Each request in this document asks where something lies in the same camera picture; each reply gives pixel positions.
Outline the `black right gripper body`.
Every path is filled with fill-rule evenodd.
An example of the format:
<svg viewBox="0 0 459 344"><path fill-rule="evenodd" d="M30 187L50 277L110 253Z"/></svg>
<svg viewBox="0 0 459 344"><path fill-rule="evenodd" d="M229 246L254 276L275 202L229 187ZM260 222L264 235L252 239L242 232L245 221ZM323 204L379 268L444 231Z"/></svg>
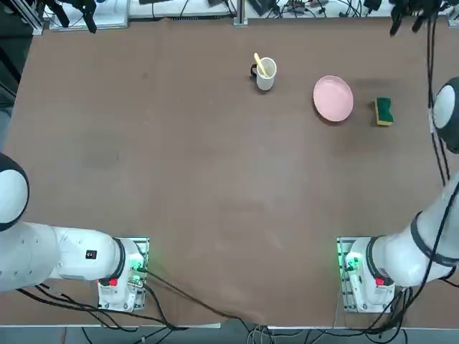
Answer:
<svg viewBox="0 0 459 344"><path fill-rule="evenodd" d="M392 15L431 15L447 8L446 1L399 0L392 1Z"/></svg>

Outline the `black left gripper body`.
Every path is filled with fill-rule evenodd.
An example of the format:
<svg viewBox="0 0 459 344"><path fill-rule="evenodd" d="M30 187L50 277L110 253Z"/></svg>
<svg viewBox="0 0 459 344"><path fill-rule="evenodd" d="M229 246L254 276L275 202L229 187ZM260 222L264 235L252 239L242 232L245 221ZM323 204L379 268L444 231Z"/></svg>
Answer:
<svg viewBox="0 0 459 344"><path fill-rule="evenodd" d="M95 8L96 2L94 0L45 0L44 3L49 8L57 8L60 3L70 4L74 8Z"/></svg>

